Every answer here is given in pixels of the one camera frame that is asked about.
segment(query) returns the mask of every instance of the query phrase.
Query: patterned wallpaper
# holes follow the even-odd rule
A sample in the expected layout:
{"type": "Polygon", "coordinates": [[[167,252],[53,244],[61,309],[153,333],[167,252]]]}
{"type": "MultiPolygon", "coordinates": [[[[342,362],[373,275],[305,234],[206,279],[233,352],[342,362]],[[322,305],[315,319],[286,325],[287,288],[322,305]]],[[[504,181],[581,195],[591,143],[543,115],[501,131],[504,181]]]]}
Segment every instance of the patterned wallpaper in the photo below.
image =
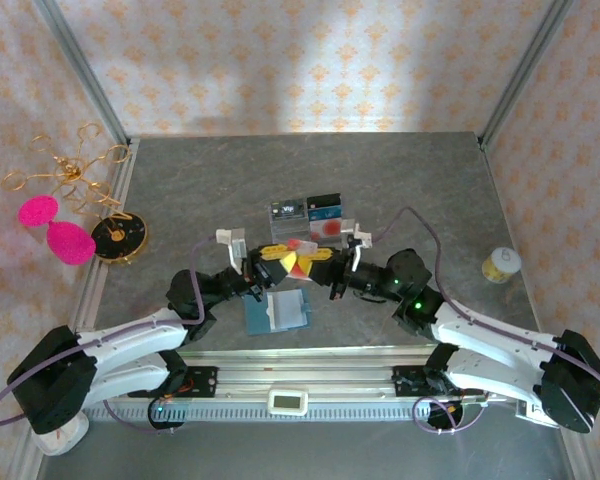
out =
{"type": "MultiPolygon", "coordinates": [[[[27,150],[33,136],[46,132],[56,139],[57,151],[68,154],[77,145],[75,130],[96,120],[96,110],[33,2],[0,0],[0,180],[16,167],[31,173],[50,169],[48,157],[27,150]]],[[[108,135],[99,140],[92,144],[94,153],[112,144],[108,135]]],[[[40,181],[31,191],[48,186],[40,181]]],[[[80,270],[61,264],[17,223],[17,210],[26,198],[0,188],[0,390],[37,341],[70,320],[78,293],[80,270]]],[[[82,221],[66,212],[57,218],[82,221]]],[[[18,412],[12,397],[0,405],[0,418],[18,412]]],[[[0,480],[20,428],[0,429],[0,480]]]]}
{"type": "Polygon", "coordinates": [[[600,355],[600,0],[574,4],[491,163],[539,320],[600,355]]]}
{"type": "Polygon", "coordinates": [[[127,133],[480,132],[550,0],[59,0],[127,133]]]}

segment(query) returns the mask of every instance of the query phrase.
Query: small cylinder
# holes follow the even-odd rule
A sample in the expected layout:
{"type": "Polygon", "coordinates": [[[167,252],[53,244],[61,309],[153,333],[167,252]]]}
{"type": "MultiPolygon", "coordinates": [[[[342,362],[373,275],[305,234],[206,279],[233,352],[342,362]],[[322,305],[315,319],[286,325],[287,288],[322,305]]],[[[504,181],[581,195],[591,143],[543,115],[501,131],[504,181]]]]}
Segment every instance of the small cylinder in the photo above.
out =
{"type": "Polygon", "coordinates": [[[482,264],[482,274],[493,283],[506,283],[522,267],[520,255],[506,247],[496,248],[482,264]]]}

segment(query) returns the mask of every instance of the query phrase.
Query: robotic arm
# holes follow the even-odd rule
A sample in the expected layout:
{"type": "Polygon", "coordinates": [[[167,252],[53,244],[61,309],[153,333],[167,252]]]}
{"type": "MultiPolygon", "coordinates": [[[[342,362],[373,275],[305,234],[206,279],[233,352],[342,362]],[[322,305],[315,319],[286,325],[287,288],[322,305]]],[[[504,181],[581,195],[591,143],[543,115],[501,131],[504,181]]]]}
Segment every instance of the robotic arm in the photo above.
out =
{"type": "Polygon", "coordinates": [[[584,337],[569,330],[554,337],[473,312],[427,286],[432,274],[414,250],[401,250],[379,267],[361,261],[371,236],[357,224],[343,231],[342,250],[265,245],[248,251],[243,229],[219,230],[231,266],[212,276],[195,272],[196,282],[189,270],[176,273],[168,308],[97,332],[49,332],[7,380],[38,445],[50,455],[69,450],[86,433],[81,410],[93,403],[139,390],[156,397],[176,392],[187,367],[174,350],[211,328],[216,319],[210,310],[235,296],[260,300],[263,290],[287,276],[330,287],[332,300],[351,289],[363,300],[397,304],[393,318],[403,329],[438,343],[420,372],[397,375],[410,391],[498,393],[524,402],[518,416],[591,431],[600,409],[600,360],[584,337]],[[67,355],[52,361],[58,354],[67,355]]]}

